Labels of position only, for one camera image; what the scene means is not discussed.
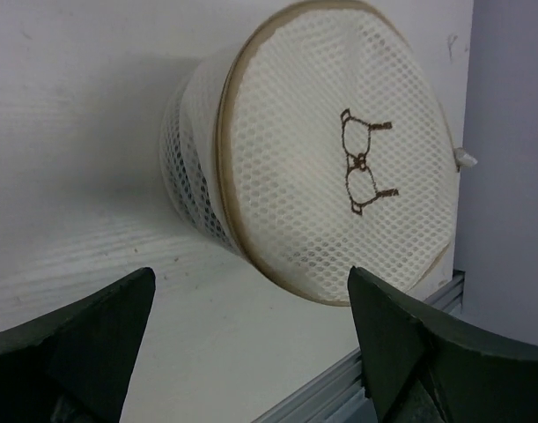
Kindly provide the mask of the white mesh laundry bag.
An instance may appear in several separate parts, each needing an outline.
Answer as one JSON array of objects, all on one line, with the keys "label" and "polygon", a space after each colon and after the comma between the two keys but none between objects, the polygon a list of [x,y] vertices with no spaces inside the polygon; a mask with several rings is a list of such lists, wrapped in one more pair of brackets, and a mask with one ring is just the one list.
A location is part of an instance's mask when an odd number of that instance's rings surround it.
[{"label": "white mesh laundry bag", "polygon": [[275,285],[349,304],[361,267],[419,300],[452,280],[460,172],[422,67],[364,1],[303,1],[203,59],[158,141],[181,218]]}]

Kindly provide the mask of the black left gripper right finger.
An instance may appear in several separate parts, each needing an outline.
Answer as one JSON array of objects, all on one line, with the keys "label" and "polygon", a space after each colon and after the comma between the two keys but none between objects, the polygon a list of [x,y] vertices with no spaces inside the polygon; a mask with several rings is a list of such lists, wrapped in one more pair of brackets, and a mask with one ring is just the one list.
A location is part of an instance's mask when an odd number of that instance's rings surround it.
[{"label": "black left gripper right finger", "polygon": [[538,345],[466,323],[363,268],[348,277],[380,422],[538,422]]}]

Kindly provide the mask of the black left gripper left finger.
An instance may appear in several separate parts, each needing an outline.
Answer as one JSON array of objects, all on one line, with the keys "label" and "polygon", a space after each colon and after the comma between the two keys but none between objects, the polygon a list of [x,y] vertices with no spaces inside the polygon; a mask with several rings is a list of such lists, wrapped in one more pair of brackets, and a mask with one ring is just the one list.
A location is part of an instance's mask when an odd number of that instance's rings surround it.
[{"label": "black left gripper left finger", "polygon": [[156,290],[143,267],[0,332],[0,422],[117,422]]}]

